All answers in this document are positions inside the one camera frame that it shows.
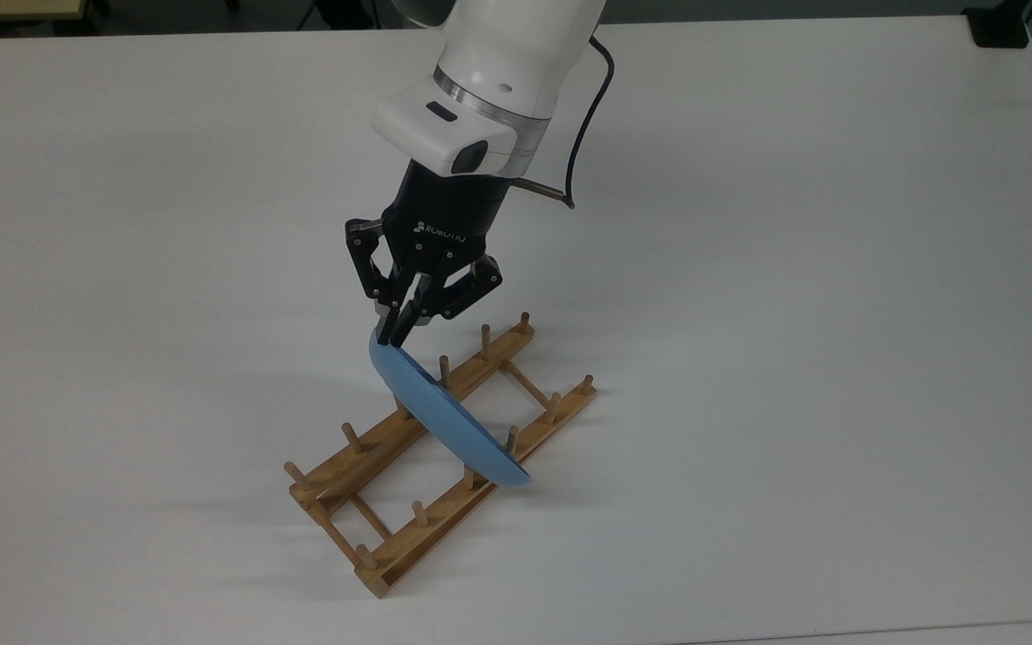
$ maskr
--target table surface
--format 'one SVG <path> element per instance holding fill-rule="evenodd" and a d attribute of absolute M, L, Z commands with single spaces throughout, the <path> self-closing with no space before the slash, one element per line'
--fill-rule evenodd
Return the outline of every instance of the table surface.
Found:
<path fill-rule="evenodd" d="M 86 0 L 0 0 L 0 21 L 70 20 L 85 7 Z"/>
<path fill-rule="evenodd" d="M 1032 47 L 959 17 L 606 26 L 520 367 L 600 396 L 376 601 L 288 497 L 390 397 L 342 224 L 432 32 L 0 41 L 0 642 L 703 642 L 1032 621 Z M 529 179 L 558 184 L 585 54 Z M 515 384 L 467 400 L 504 430 Z M 459 475 L 425 441 L 390 524 Z M 359 523 L 342 518 L 355 542 Z"/>

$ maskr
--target blue plate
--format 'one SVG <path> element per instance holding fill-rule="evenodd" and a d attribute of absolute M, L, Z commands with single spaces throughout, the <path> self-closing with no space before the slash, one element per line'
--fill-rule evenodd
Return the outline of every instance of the blue plate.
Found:
<path fill-rule="evenodd" d="M 533 481 L 512 454 L 409 352 L 390 344 L 377 344 L 374 331 L 369 337 L 369 358 L 393 395 L 470 469 L 496 485 L 526 485 Z"/>

